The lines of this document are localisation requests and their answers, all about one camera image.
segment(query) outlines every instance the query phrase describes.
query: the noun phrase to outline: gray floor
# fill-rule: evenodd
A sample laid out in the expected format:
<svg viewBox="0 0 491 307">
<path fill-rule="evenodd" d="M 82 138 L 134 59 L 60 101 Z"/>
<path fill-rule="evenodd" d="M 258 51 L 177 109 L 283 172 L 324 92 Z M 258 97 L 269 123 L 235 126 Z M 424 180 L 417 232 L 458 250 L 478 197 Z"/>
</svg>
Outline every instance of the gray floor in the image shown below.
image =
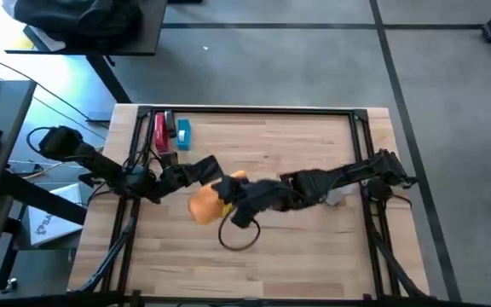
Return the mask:
<svg viewBox="0 0 491 307">
<path fill-rule="evenodd" d="M 373 23 L 368 0 L 205 1 L 168 8 L 165 22 Z M 482 24 L 491 16 L 491 0 L 378 0 L 378 5 L 386 24 Z M 491 44 L 479 31 L 386 32 L 459 290 L 465 301 L 491 303 Z M 114 71 L 133 101 L 388 107 L 401 159 L 413 172 L 376 30 L 165 29 L 157 52 L 114 59 Z M 84 111 L 113 107 L 113 98 L 80 57 L 37 57 L 35 65 L 28 55 L 0 59 Z M 81 119 L 41 90 L 36 96 Z M 77 127 L 34 102 L 23 132 L 55 123 Z M 95 145 L 103 143 L 88 131 L 84 135 Z M 12 158 L 47 162 L 23 143 Z M 80 172 L 62 167 L 39 180 L 74 182 Z M 445 298 L 417 188 L 412 200 L 431 291 Z M 6 297 L 64 291 L 71 268 L 67 254 L 21 254 L 15 275 L 24 286 Z"/>
</svg>

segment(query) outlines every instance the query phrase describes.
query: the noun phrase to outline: wooden table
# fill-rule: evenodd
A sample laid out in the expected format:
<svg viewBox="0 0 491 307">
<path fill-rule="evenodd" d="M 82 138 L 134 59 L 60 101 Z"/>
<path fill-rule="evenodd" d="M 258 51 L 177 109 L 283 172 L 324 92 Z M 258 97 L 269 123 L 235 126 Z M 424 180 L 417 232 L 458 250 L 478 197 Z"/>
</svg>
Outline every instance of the wooden table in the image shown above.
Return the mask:
<svg viewBox="0 0 491 307">
<path fill-rule="evenodd" d="M 137 105 L 117 105 L 104 154 L 118 163 L 128 157 Z M 396 152 L 386 108 L 368 108 L 373 144 Z M 355 161 L 349 121 L 332 115 L 177 113 L 193 126 L 192 151 L 180 162 L 215 154 L 225 173 L 246 171 L 250 180 L 309 168 L 330 169 Z M 373 273 L 358 188 L 342 205 L 257 215 L 259 241 L 231 252 L 217 241 L 218 223 L 199 226 L 188 212 L 194 184 L 162 199 L 142 200 L 127 292 L 145 296 L 196 298 L 349 298 L 374 293 Z M 106 256 L 118 197 L 90 204 L 69 288 L 82 285 Z M 394 254 L 417 284 L 429 292 L 411 209 L 388 203 Z M 249 240 L 254 229 L 226 227 L 225 239 Z M 113 271 L 116 287 L 119 262 Z M 382 265 L 384 275 L 387 272 Z M 384 278 L 384 288 L 389 289 Z"/>
</svg>

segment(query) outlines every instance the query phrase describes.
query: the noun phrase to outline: white paper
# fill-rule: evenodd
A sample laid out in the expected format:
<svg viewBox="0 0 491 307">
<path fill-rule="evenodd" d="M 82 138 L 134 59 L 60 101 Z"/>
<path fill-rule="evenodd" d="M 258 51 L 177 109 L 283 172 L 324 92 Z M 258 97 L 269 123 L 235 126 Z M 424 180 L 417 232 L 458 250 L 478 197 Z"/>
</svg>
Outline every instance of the white paper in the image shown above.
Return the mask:
<svg viewBox="0 0 491 307">
<path fill-rule="evenodd" d="M 81 206 L 81 193 L 77 183 L 52 190 L 50 193 Z M 28 214 L 30 218 L 30 242 L 34 246 L 69 235 L 83 228 L 81 225 L 55 217 L 32 206 L 28 207 Z"/>
</svg>

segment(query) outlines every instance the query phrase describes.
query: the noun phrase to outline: black bag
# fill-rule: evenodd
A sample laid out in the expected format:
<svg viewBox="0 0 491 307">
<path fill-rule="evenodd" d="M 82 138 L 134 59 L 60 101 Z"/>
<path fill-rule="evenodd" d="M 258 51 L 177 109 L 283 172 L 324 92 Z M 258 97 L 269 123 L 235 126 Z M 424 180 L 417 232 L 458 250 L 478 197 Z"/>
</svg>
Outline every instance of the black bag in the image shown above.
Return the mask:
<svg viewBox="0 0 491 307">
<path fill-rule="evenodd" d="M 14 18 L 68 48 L 104 51 L 139 32 L 142 12 L 134 0 L 17 0 Z"/>
</svg>

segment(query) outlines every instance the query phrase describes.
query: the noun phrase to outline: black desk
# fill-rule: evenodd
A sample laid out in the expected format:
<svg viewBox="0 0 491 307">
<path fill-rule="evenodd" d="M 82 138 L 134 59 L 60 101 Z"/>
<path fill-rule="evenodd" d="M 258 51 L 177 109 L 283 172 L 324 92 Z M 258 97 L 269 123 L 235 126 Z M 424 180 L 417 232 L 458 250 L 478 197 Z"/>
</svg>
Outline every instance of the black desk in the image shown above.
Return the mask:
<svg viewBox="0 0 491 307">
<path fill-rule="evenodd" d="M 28 27 L 24 33 L 33 41 L 37 49 L 8 49 L 5 50 L 10 54 L 24 55 L 86 55 L 87 61 L 106 85 L 117 103 L 132 103 L 131 99 L 124 91 L 122 85 L 115 77 L 111 67 L 107 64 L 105 55 L 109 56 L 153 56 L 159 43 L 160 28 L 164 19 L 167 0 L 139 0 L 142 9 L 142 29 L 122 48 L 102 54 L 96 49 L 78 49 L 68 46 L 65 49 L 50 51 L 39 37 Z M 107 114 L 89 114 L 93 121 L 108 121 L 110 113 Z"/>
<path fill-rule="evenodd" d="M 21 228 L 19 220 L 8 217 L 13 200 L 79 224 L 83 224 L 86 217 L 83 207 L 5 170 L 34 89 L 35 83 L 31 81 L 0 81 L 0 130 L 3 132 L 0 147 L 0 234 L 5 231 L 13 237 L 19 234 Z M 0 270 L 0 289 L 6 285 L 15 257 L 14 240 L 11 240 Z"/>
</svg>

